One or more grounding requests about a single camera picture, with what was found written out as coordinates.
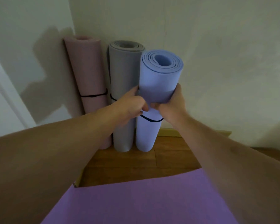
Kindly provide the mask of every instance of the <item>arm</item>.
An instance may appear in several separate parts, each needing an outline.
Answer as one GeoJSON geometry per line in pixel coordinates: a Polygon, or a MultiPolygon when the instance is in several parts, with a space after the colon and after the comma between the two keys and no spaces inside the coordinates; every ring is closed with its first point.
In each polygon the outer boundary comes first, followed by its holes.
{"type": "Polygon", "coordinates": [[[114,128],[148,110],[137,90],[95,113],[0,137],[0,223],[40,223],[114,128]]]}
{"type": "Polygon", "coordinates": [[[181,86],[151,104],[179,131],[240,223],[280,223],[280,162],[191,118],[181,86]]]}

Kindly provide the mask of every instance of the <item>wooden floor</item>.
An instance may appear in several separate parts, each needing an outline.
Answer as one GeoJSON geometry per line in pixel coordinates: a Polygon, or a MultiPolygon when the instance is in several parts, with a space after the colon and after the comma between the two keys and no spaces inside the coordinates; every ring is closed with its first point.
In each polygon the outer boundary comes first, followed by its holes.
{"type": "MultiPolygon", "coordinates": [[[[280,161],[278,150],[256,150],[280,161]]],[[[183,138],[158,136],[149,152],[141,152],[136,146],[125,153],[113,146],[98,150],[84,169],[80,187],[165,177],[200,167],[183,138]]]]}

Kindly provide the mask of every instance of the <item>flat purple mat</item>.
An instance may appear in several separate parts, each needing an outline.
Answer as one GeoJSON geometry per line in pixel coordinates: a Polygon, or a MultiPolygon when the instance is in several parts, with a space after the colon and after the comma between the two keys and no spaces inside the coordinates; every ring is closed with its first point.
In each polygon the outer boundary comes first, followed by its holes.
{"type": "Polygon", "coordinates": [[[70,187],[42,224],[237,223],[202,169],[133,182],[70,187]]]}

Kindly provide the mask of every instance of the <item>gray rolled yoga mat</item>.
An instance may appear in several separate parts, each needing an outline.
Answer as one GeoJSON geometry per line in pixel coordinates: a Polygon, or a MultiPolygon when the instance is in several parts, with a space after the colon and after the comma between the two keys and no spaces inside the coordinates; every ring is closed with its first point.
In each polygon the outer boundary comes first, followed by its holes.
{"type": "MultiPolygon", "coordinates": [[[[139,84],[140,58],[144,46],[133,41],[114,41],[107,51],[112,103],[139,84]]],[[[114,148],[126,152],[132,148],[136,119],[113,132],[114,148]]]]}

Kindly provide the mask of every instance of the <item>blue rolled yoga mat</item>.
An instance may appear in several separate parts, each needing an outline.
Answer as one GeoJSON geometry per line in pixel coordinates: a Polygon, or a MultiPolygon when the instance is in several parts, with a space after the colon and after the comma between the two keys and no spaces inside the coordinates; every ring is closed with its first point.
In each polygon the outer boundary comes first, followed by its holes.
{"type": "MultiPolygon", "coordinates": [[[[144,46],[133,41],[114,41],[107,50],[112,103],[139,84],[140,59],[144,46]]],[[[114,148],[129,151],[133,146],[136,118],[113,131],[114,148]]]]}
{"type": "MultiPolygon", "coordinates": [[[[150,103],[167,103],[178,83],[183,61],[172,52],[152,50],[143,52],[140,63],[139,95],[150,103]]],[[[137,117],[136,146],[143,152],[152,149],[163,117],[149,107],[137,117]]]]}

